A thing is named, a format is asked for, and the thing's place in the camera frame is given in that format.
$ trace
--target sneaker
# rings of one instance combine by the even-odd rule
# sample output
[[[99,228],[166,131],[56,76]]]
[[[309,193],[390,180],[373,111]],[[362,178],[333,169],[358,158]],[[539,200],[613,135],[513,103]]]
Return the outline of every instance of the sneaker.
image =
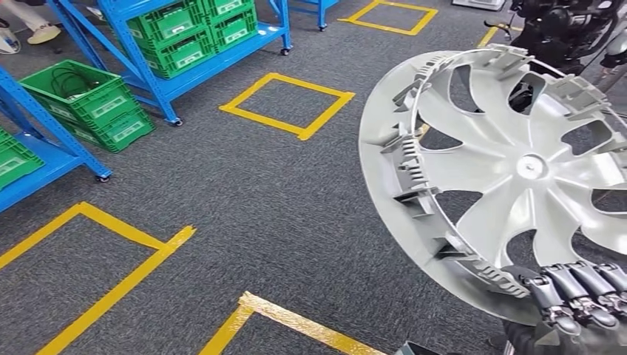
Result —
[[[51,41],[61,33],[61,30],[52,24],[45,24],[39,27],[28,39],[29,44],[42,44],[44,42]]]

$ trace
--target wheel cover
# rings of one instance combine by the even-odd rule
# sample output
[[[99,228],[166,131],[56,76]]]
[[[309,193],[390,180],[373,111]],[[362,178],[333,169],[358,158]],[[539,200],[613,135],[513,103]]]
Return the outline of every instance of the wheel cover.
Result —
[[[463,301],[525,324],[539,319],[529,292],[501,270],[512,265],[506,246],[513,237],[536,231],[540,265],[582,259],[571,244],[579,228],[627,254],[627,213],[602,212],[591,200],[592,189],[627,188],[627,145],[612,128],[618,121],[609,122],[601,110],[617,116],[587,81],[537,74],[531,62],[561,74],[502,45],[418,55],[376,85],[359,133],[370,195],[411,259]],[[480,112],[451,102],[456,70],[466,72]],[[508,104],[523,78],[534,92],[528,115]],[[426,149],[419,143],[423,124],[462,144]],[[561,138],[585,125],[599,144],[575,155]],[[483,194],[455,226],[435,199],[449,190]]]

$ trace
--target yellow floor marking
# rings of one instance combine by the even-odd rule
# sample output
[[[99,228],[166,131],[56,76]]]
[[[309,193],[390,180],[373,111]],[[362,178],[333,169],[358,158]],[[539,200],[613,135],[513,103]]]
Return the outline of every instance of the yellow floor marking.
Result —
[[[299,87],[304,87],[306,89],[311,89],[328,95],[337,96],[338,99],[331,106],[329,106],[320,116],[315,118],[311,122],[311,124],[309,124],[309,126],[305,128],[294,126],[293,124],[288,124],[286,122],[282,122],[277,119],[237,107],[246,99],[254,95],[254,93],[261,89],[264,85],[273,80],[283,81],[288,84],[293,84]],[[306,141],[307,139],[311,138],[311,136],[314,135],[318,131],[318,129],[320,129],[320,127],[324,126],[324,124],[327,123],[327,121],[329,121],[331,117],[333,117],[348,101],[350,101],[354,95],[355,94],[352,92],[343,92],[336,89],[331,89],[330,87],[324,87],[322,85],[310,83],[308,81],[290,78],[277,72],[270,72],[266,74],[263,78],[255,82],[251,87],[244,90],[244,92],[239,94],[236,98],[234,98],[227,104],[220,106],[220,109],[222,111],[230,112],[234,115],[238,115],[261,124],[265,124],[274,128],[282,129],[286,132],[293,133],[301,141]]]
[[[172,255],[172,253],[174,253],[196,232],[196,229],[191,226],[187,226],[179,231],[167,243],[164,243],[140,231],[139,229],[136,229],[128,223],[125,223],[122,220],[97,209],[87,202],[81,202],[70,207],[67,211],[54,218],[47,225],[41,227],[38,231],[31,234],[18,245],[14,246],[3,255],[0,255],[0,269],[17,259],[23,253],[29,251],[45,237],[61,228],[65,223],[79,214],[83,214],[85,217],[100,223],[102,226],[107,227],[132,242],[156,249],[156,252],[146,259],[146,261],[141,263],[128,276],[124,277],[124,279],[120,281],[120,283],[118,283],[111,291],[102,296],[102,298],[94,303],[91,308],[89,308],[85,313],[77,318],[77,320],[65,328],[46,346],[44,346],[37,353],[39,355],[55,355],[60,353],[72,341],[78,338],[88,327],[90,327],[91,324],[102,317],[102,315],[113,307],[115,303],[117,303],[144,278],[146,278],[146,276],[153,272],[165,259]]]
[[[6,265],[17,259],[23,253],[29,251],[33,246],[37,245],[37,243],[41,242],[45,237],[52,234],[55,230],[59,229],[69,220],[76,217],[77,214],[81,213],[81,210],[82,207],[80,203],[70,207],[70,209],[50,221],[50,223],[41,227],[38,231],[31,234],[28,238],[22,240],[18,245],[12,247],[3,255],[0,255],[0,269],[4,268]]]
[[[409,10],[423,11],[423,12],[425,12],[425,14],[422,16],[420,21],[418,21],[418,23],[411,30],[404,30],[402,28],[389,27],[389,26],[384,26],[384,25],[381,25],[381,24],[373,24],[373,23],[370,23],[370,22],[364,22],[364,21],[360,21],[359,20],[360,17],[362,17],[368,11],[374,9],[375,7],[377,7],[379,5],[389,5],[389,6],[395,6],[395,7],[402,7],[404,9],[409,9]],[[415,36],[425,26],[427,26],[429,21],[431,21],[433,16],[435,16],[437,13],[438,13],[437,9],[432,9],[430,7],[415,6],[415,5],[411,5],[411,4],[401,4],[401,3],[398,3],[398,2],[391,2],[391,1],[384,1],[384,0],[374,0],[373,2],[369,3],[368,5],[366,5],[366,7],[364,7],[363,9],[361,9],[361,10],[357,11],[356,13],[354,13],[351,17],[349,17],[349,18],[338,18],[338,21],[350,22],[351,24],[357,24],[359,26],[366,26],[366,27],[370,27],[370,28],[376,28],[377,30],[383,30],[383,31],[394,32],[394,33],[400,33],[402,35]]]
[[[279,307],[250,292],[244,292],[244,295],[240,297],[240,306],[218,329],[199,355],[219,355],[253,313],[261,314],[348,355],[385,355],[381,351]]]
[[[238,306],[235,312],[222,324],[217,333],[200,351],[199,355],[220,355],[253,313],[253,308],[245,305]]]
[[[111,231],[125,237],[128,240],[131,240],[132,242],[157,250],[162,250],[166,246],[164,242],[147,235],[128,223],[125,223],[88,203],[82,203],[81,206],[81,213],[86,217],[100,223],[102,226],[107,227]]]
[[[38,231],[31,234],[25,240],[22,240],[18,245],[12,247],[9,251],[0,255],[0,269],[4,268],[7,264],[14,261],[23,253],[29,251],[37,243],[41,242],[45,237],[52,234],[57,229],[61,228],[69,220],[73,219],[79,214],[83,214],[91,220],[100,223],[102,226],[111,229],[118,233],[122,237],[128,240],[139,243],[143,246],[148,246],[153,249],[160,250],[166,244],[160,240],[147,235],[146,233],[130,226],[129,224],[113,217],[112,215],[95,208],[87,202],[77,203],[70,207],[67,211],[63,212],[59,216],[55,217],[47,225],[41,227]]]
[[[128,294],[146,276],[153,272],[165,259],[185,243],[195,232],[191,226],[179,231],[165,246],[146,259],[131,274],[118,283],[111,291],[105,294],[94,305],[83,313],[77,320],[65,328],[52,341],[44,346],[38,355],[53,355],[60,353],[71,342],[78,338],[96,320],[102,317],[115,303]]]
[[[522,28],[520,27],[512,27],[512,31],[516,31],[516,32],[522,32]],[[494,37],[494,35],[498,32],[498,28],[497,27],[491,27],[488,29],[488,32],[486,32],[486,34],[481,38],[481,41],[479,41],[479,44],[477,44],[477,48],[479,47],[485,47],[488,45],[488,43],[492,40],[492,37]]]

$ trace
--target green storage bin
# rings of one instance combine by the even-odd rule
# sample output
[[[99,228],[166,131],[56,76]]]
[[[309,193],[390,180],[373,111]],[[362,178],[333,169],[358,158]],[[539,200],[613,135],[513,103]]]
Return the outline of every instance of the green storage bin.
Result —
[[[203,27],[205,9],[201,1],[179,1],[126,23],[139,47],[165,47]]]
[[[0,129],[0,135],[9,135]],[[33,152],[9,135],[0,143],[0,189],[44,165]]]
[[[4,142],[8,141],[9,139],[15,139],[13,138],[13,136],[5,131],[4,129],[0,128],[0,145],[2,145]]]
[[[190,70],[215,54],[216,48],[211,43],[211,34],[207,27],[171,46],[143,50],[148,66],[155,75],[165,79]]]
[[[77,138],[114,153],[121,152],[139,137],[155,129],[141,107],[118,117],[103,129],[89,129],[72,121],[61,121],[61,124]]]
[[[254,6],[233,15],[218,24],[211,25],[211,37],[221,53],[257,34],[257,11]]]
[[[254,0],[204,0],[204,2],[208,24],[218,24],[249,7],[254,7]]]
[[[119,75],[76,61],[62,61],[20,83],[55,116],[96,128],[139,107]]]

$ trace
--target blue metal shelf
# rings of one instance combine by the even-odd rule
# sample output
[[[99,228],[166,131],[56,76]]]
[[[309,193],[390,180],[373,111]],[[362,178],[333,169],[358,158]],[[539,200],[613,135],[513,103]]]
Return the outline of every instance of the blue metal shelf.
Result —
[[[308,13],[310,15],[316,15],[318,17],[318,28],[324,31],[327,28],[327,9],[337,4],[339,0],[294,0],[303,4],[313,5],[315,10],[306,9],[303,7],[292,6],[291,10],[298,11],[299,13]]]
[[[59,145],[49,141],[24,116],[20,110],[28,111]],[[0,112],[22,129],[16,139],[44,161],[34,172],[0,189],[0,212],[21,199],[65,175],[80,165],[87,165],[96,176],[108,178],[111,171],[103,166],[54,119],[33,97],[0,67]]]
[[[202,84],[208,78],[250,55],[256,48],[264,47],[266,44],[279,38],[285,31],[285,28],[279,28],[260,22],[258,35],[249,38],[241,44],[216,55],[202,64],[199,64],[197,67],[191,68],[172,79],[168,80],[155,77],[155,80],[157,81],[157,85],[162,89],[165,97],[168,100],[174,100]],[[134,87],[150,90],[145,82],[129,70],[123,72],[122,77],[128,84]]]
[[[176,2],[175,0],[98,0],[98,7],[108,19],[122,47],[128,56],[123,54],[105,37],[100,30],[91,24],[77,8],[79,4],[72,4],[71,0],[48,0],[48,4],[57,17],[63,22],[66,31],[72,36],[83,54],[92,64],[102,70],[107,70],[103,59],[89,42],[87,33],[98,40],[111,54],[114,55],[127,70],[121,73],[126,83],[139,87],[150,93],[150,97],[137,95],[137,99],[163,112],[165,120],[179,125],[181,119],[176,116],[171,101],[197,85],[209,80],[212,76],[237,63],[247,55],[261,49],[279,37],[282,38],[282,54],[291,49],[288,3],[287,0],[268,0],[273,11],[277,14],[278,24],[260,23],[260,34],[246,40],[237,46],[220,53],[215,57],[185,71],[175,78],[165,80],[157,78],[140,48],[135,43],[126,21],[143,15],[160,7]]]
[[[16,136],[20,143],[44,161],[44,165],[0,190],[0,212],[81,165],[83,160],[27,133]]]

